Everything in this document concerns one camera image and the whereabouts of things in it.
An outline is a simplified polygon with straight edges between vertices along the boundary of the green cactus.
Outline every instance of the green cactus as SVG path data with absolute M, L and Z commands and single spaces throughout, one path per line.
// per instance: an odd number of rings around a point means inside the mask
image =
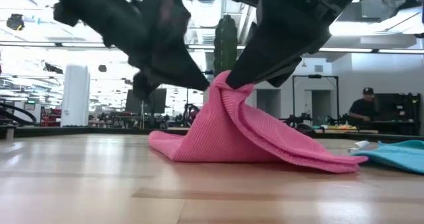
M 238 43 L 235 20 L 230 15 L 224 15 L 215 30 L 215 49 L 213 51 L 215 76 L 233 68 L 237 60 Z

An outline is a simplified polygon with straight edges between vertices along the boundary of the teal cloth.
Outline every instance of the teal cloth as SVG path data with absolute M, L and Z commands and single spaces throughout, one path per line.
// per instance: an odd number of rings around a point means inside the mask
M 394 144 L 378 143 L 375 150 L 359 150 L 353 156 L 367 156 L 372 162 L 424 174 L 424 142 L 409 140 Z

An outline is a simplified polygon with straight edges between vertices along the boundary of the pink towel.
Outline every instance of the pink towel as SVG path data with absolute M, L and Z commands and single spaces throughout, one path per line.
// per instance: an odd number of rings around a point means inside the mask
M 316 140 L 246 105 L 253 85 L 231 89 L 221 73 L 186 136 L 154 131 L 149 145 L 178 162 L 289 162 L 334 173 L 355 172 L 362 156 L 335 156 Z

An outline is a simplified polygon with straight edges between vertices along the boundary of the metal frame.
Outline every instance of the metal frame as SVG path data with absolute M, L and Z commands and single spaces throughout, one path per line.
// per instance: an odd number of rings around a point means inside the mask
M 293 75 L 291 77 L 291 92 L 293 95 L 293 115 L 295 115 L 295 78 L 308 78 L 308 79 L 322 79 L 322 78 L 335 78 L 336 79 L 336 102 L 337 102 L 337 118 L 340 118 L 340 101 L 339 101 L 339 76 L 322 76 L 322 75 Z

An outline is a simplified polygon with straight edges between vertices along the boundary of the person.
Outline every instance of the person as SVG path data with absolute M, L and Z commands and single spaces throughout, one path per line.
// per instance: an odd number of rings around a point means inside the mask
M 362 99 L 356 100 L 349 110 L 349 125 L 365 125 L 372 121 L 377 115 L 374 103 L 374 90 L 371 87 L 365 87 L 362 91 Z

